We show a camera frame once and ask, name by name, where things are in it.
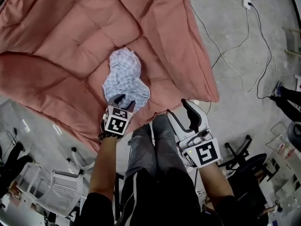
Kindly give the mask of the person's right forearm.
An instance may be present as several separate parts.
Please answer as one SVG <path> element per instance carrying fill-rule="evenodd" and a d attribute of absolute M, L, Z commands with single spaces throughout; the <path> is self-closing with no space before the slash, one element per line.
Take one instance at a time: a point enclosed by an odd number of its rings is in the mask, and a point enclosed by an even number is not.
<path fill-rule="evenodd" d="M 234 196 L 232 188 L 216 163 L 198 169 L 207 196 L 215 208 L 227 196 Z"/>

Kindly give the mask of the person's torso in black shirt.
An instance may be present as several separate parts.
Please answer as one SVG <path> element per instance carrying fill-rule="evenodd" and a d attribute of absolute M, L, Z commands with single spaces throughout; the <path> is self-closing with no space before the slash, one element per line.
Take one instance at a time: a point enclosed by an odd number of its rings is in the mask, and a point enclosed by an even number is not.
<path fill-rule="evenodd" d="M 111 201 L 97 193 L 88 195 L 76 226 L 242 226 L 235 197 L 226 196 L 216 216 L 202 213 L 193 182 L 186 173 L 170 169 L 157 182 L 145 169 L 126 179 L 122 191 L 123 213 L 114 220 Z"/>

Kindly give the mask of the person's left leg in jeans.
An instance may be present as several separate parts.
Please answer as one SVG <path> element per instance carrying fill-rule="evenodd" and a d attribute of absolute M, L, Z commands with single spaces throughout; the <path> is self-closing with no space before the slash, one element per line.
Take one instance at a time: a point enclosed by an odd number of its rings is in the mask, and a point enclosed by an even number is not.
<path fill-rule="evenodd" d="M 136 172 L 145 169 L 155 177 L 157 171 L 157 158 L 155 147 L 152 142 L 151 128 L 149 124 L 145 124 L 136 129 L 132 133 L 132 137 L 128 142 L 131 146 L 128 167 L 125 172 L 125 179 Z"/>

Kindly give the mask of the wooden chair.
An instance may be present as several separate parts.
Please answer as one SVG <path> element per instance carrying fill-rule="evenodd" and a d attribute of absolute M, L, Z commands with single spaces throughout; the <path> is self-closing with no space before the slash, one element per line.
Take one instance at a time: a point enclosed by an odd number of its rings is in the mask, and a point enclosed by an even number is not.
<path fill-rule="evenodd" d="M 282 27 L 286 35 L 286 48 L 287 55 L 294 55 L 301 57 L 301 29 Z"/>

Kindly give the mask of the person's left forearm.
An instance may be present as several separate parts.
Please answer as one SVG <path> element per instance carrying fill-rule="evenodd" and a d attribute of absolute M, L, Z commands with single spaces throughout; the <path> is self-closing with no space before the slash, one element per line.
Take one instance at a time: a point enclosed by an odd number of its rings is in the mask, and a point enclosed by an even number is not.
<path fill-rule="evenodd" d="M 90 193 L 98 193 L 112 201 L 116 180 L 117 137 L 106 137 L 98 151 L 90 179 Z"/>

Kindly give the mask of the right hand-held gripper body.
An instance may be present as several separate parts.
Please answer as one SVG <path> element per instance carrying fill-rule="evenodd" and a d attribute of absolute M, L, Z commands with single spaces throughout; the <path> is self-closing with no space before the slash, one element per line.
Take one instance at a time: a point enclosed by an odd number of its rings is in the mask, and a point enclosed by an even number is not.
<path fill-rule="evenodd" d="M 217 138 L 209 128 L 178 142 L 178 147 L 192 168 L 199 169 L 221 159 Z"/>

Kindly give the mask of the person's leg in jeans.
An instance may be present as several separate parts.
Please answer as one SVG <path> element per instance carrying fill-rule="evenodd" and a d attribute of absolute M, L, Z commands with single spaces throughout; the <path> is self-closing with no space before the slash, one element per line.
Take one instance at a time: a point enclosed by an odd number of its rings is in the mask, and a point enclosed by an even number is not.
<path fill-rule="evenodd" d="M 152 121 L 155 151 L 160 171 L 166 174 L 171 168 L 187 173 L 177 152 L 174 131 L 166 115 L 157 115 Z"/>
<path fill-rule="evenodd" d="M 155 147 L 152 142 L 151 128 L 149 124 L 145 124 L 136 129 L 132 133 L 132 137 L 128 142 L 131 146 L 128 167 L 125 172 L 125 179 L 136 172 L 145 169 L 155 177 L 157 171 L 157 158 Z"/>

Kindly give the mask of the person's right leg in jeans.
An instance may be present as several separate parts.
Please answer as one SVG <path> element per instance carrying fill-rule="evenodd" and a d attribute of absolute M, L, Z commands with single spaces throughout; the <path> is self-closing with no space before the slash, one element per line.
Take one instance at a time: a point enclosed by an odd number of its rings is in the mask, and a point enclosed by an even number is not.
<path fill-rule="evenodd" d="M 155 151 L 160 171 L 166 174 L 171 168 L 187 173 L 177 152 L 174 131 L 166 115 L 157 115 L 152 121 Z"/>

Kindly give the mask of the black office chair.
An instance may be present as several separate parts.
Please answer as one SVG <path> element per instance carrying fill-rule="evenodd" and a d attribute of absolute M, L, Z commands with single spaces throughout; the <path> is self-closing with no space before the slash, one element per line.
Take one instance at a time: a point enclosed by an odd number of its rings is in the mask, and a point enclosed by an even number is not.
<path fill-rule="evenodd" d="M 249 156 L 248 147 L 251 142 L 251 136 L 246 135 L 243 148 L 239 153 L 234 152 L 229 143 L 225 143 L 225 147 L 231 151 L 233 158 L 221 163 L 218 167 L 234 171 L 233 175 L 228 177 L 228 181 L 241 210 L 244 212 L 246 221 L 254 223 L 267 203 L 255 176 L 263 168 L 267 155 L 262 153 L 247 159 Z"/>

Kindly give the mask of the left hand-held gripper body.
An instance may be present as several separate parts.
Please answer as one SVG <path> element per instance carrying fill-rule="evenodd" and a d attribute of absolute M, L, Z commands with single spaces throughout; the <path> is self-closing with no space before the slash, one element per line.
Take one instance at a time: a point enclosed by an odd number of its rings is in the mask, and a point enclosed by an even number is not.
<path fill-rule="evenodd" d="M 123 136 L 132 116 L 132 112 L 108 105 L 105 114 L 103 115 L 104 130 Z"/>

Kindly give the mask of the blue checkered shorts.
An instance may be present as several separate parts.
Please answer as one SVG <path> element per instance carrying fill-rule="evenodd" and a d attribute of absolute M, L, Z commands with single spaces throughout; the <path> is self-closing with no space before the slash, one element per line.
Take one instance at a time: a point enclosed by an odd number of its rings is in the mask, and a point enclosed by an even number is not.
<path fill-rule="evenodd" d="M 140 75 L 141 63 L 134 51 L 128 48 L 114 51 L 110 55 L 110 73 L 102 85 L 106 100 L 124 95 L 118 103 L 119 107 L 127 108 L 135 101 L 134 113 L 138 112 L 147 104 L 151 95 Z"/>

